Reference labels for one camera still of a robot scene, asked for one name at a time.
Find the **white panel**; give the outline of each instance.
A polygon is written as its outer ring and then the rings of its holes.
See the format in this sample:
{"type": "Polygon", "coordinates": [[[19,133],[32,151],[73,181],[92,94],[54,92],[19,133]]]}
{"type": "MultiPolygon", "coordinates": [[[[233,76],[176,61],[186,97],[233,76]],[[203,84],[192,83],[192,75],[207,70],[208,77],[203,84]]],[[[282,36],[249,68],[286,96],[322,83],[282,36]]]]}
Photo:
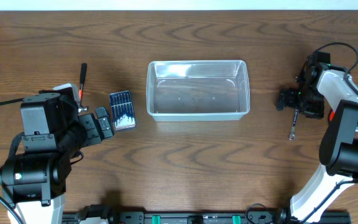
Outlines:
{"type": "MultiPolygon", "coordinates": [[[[344,74],[344,72],[337,70],[326,70],[322,72],[317,83],[317,90],[327,99],[333,111],[336,111],[341,100],[358,103],[358,96],[343,79],[344,74]]],[[[358,91],[358,87],[353,83],[351,76],[349,80],[358,91]]]]}
{"type": "Polygon", "coordinates": [[[358,10],[358,0],[0,0],[0,11],[358,10]]]}
{"type": "MultiPolygon", "coordinates": [[[[15,204],[15,212],[22,218],[24,224],[56,224],[62,223],[63,209],[66,196],[62,194],[50,201],[50,205],[43,207],[40,201],[20,202],[15,204]]],[[[8,211],[11,224],[17,224],[16,219],[8,211]]]]}

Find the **transparent bin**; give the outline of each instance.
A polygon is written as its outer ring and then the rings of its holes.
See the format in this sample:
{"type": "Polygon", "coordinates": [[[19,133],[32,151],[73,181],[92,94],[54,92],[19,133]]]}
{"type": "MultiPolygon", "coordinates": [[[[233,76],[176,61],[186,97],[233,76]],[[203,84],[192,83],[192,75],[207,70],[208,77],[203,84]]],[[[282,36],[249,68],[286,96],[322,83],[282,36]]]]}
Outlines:
{"type": "Polygon", "coordinates": [[[146,91],[156,121],[231,121],[250,110],[242,60],[151,62],[146,91]]]}

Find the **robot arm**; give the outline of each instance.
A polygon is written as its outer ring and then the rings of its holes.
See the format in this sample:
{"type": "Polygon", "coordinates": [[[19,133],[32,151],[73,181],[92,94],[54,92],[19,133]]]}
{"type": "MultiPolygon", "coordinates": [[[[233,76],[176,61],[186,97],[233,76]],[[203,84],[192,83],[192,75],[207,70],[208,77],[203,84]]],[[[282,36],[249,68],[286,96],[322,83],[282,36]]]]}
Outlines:
{"type": "Polygon", "coordinates": [[[358,180],[358,139],[354,139],[358,132],[358,87],[345,68],[329,61],[327,53],[310,55],[297,78],[299,89],[283,90],[280,95],[278,109],[284,104],[307,117],[322,118],[326,98],[334,114],[321,141],[320,165],[291,198],[287,220],[318,222],[335,198],[358,180]]]}
{"type": "Polygon", "coordinates": [[[83,158],[81,148],[114,135],[105,108],[95,109],[96,118],[93,113],[78,115],[88,110],[81,105],[85,73],[83,63],[80,91],[67,83],[23,99],[24,132],[14,138],[0,168],[2,197],[21,218],[8,212],[11,223],[61,223],[66,178],[71,165],[83,158]],[[16,154],[21,140],[24,153],[16,154]],[[78,156],[81,159],[70,162],[78,156]]]}

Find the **wood grain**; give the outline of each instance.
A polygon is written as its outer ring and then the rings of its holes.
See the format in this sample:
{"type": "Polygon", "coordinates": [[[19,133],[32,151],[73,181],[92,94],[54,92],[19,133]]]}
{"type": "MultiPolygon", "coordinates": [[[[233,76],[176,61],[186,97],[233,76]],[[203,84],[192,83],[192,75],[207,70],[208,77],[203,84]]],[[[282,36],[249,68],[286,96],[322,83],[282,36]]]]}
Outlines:
{"type": "MultiPolygon", "coordinates": [[[[101,202],[147,211],[276,207],[316,170],[327,128],[300,116],[297,140],[288,141],[293,111],[276,111],[278,91],[332,41],[358,48],[358,11],[0,12],[0,101],[78,83],[82,62],[92,110],[131,90],[137,127],[83,149],[67,178],[66,211],[101,202]],[[251,110],[240,121],[156,123],[147,114],[151,61],[226,59],[248,66],[251,110]]],[[[345,48],[329,50],[333,64],[354,61],[345,48]]],[[[352,74],[358,85],[358,66],[352,74]]],[[[0,107],[0,166],[21,131],[19,104],[0,107]]],[[[330,208],[358,223],[358,186],[330,208]]],[[[0,223],[9,223],[2,206],[0,223]]]]}

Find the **cable wire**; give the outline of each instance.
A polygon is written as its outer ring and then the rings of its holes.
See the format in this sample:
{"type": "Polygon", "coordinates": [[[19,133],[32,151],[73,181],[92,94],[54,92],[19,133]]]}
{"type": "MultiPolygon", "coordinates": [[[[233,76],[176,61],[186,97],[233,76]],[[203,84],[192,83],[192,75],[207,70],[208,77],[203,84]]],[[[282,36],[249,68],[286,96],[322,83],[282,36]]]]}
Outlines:
{"type": "Polygon", "coordinates": [[[24,98],[19,98],[19,99],[15,99],[15,100],[2,101],[2,102],[0,102],[0,106],[2,106],[2,105],[8,105],[8,104],[11,104],[11,103],[17,103],[17,102],[22,101],[23,99],[24,99],[24,98]]]}
{"type": "Polygon", "coordinates": [[[24,224],[20,216],[13,210],[13,208],[0,196],[0,203],[13,215],[18,224],[24,224]]]}
{"type": "Polygon", "coordinates": [[[81,159],[71,162],[70,165],[76,164],[77,162],[80,162],[82,159],[84,159],[84,153],[81,151],[78,151],[75,153],[74,157],[77,157],[77,156],[81,156],[81,159]]]}
{"type": "Polygon", "coordinates": [[[347,44],[347,43],[343,43],[343,42],[333,42],[333,43],[326,44],[326,45],[323,45],[323,46],[317,48],[314,52],[317,52],[319,50],[322,50],[322,49],[324,49],[324,48],[326,48],[328,46],[332,46],[332,45],[343,45],[343,46],[349,47],[356,54],[356,61],[354,62],[353,66],[347,71],[347,73],[350,73],[351,70],[358,64],[358,50],[355,47],[353,47],[352,45],[347,44]]]}

